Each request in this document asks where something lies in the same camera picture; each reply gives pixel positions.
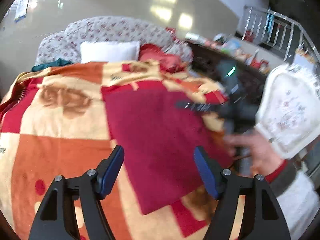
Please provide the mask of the person right hand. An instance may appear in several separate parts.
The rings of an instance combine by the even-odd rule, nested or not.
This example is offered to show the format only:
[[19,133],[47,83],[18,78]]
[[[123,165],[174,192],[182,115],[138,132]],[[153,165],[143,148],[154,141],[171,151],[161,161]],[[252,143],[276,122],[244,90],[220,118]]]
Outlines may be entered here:
[[252,170],[255,174],[268,176],[283,164],[284,160],[273,150],[270,143],[257,131],[249,134],[225,135],[223,138],[229,155],[235,154],[236,147],[249,149]]

